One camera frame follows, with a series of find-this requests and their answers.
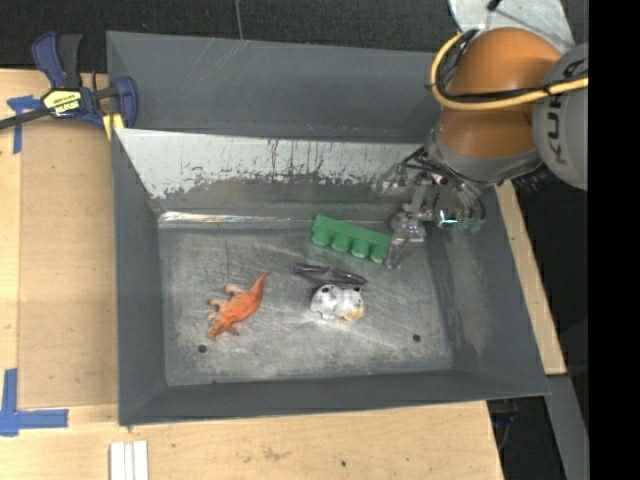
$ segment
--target yellow cable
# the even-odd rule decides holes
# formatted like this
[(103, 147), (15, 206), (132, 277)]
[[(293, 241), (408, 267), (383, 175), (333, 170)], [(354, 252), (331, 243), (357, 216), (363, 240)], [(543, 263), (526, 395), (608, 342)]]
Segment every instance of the yellow cable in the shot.
[(450, 100), (438, 89), (436, 85), (436, 75), (438, 73), (438, 67), (442, 62), (442, 59), (449, 52), (451, 47), (458, 41), (460, 36), (462, 36), (462, 33), (458, 34), (452, 39), (449, 39), (449, 41), (447, 41), (437, 53), (435, 59), (433, 60), (433, 64), (431, 65), (431, 92), (433, 93), (433, 96), (436, 98), (436, 100), (438, 100), (445, 107), (453, 108), (455, 110), (492, 110), (497, 108), (511, 107), (512, 105), (521, 105), (523, 103), (531, 103), (533, 101), (546, 98), (550, 94), (560, 94), (566, 91), (583, 89), (589, 86), (589, 77), (584, 77), (578, 80), (572, 80), (571, 82), (555, 84), (549, 87), (549, 92), (544, 90), (537, 90), (528, 94), (523, 94), (521, 96), (514, 96), (512, 98), (500, 99), (495, 101), (485, 101), (481, 103), (465, 103)]

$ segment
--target dirt stain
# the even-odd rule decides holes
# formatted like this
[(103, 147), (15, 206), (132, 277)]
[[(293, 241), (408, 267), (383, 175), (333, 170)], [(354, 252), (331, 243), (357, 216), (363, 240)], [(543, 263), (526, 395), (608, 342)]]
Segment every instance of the dirt stain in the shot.
[(273, 462), (278, 462), (280, 459), (284, 459), (288, 455), (291, 455), (291, 452), (276, 453), (269, 447), (263, 448), (262, 451), (264, 452), (264, 458)]

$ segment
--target yellow clamp label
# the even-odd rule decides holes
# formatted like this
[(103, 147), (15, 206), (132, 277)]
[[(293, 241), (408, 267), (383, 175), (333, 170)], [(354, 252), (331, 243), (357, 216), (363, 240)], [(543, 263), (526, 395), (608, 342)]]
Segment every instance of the yellow clamp label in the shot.
[(45, 96), (42, 103), (49, 110), (53, 109), (57, 116), (80, 107), (82, 94), (78, 91), (53, 91)]

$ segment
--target white toy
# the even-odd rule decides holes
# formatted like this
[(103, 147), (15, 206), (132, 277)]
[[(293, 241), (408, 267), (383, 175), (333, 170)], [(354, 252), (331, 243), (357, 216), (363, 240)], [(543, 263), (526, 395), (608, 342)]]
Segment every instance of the white toy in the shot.
[(324, 320), (333, 320), (337, 317), (355, 321), (364, 314), (361, 288), (359, 286), (340, 288), (333, 284), (325, 284), (313, 294), (309, 309), (320, 313)]

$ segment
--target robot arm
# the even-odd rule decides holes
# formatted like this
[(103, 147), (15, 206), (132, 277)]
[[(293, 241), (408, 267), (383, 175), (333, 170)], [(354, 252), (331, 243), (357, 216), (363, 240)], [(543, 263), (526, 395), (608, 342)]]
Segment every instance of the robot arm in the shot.
[(562, 55), (519, 28), (470, 31), (444, 45), (430, 80), (440, 119), (379, 187), (412, 190), (411, 204), (391, 222), (389, 267), (408, 243), (424, 239), (416, 222), (477, 232), (482, 190), (543, 165), (587, 190), (588, 63), (588, 44)]

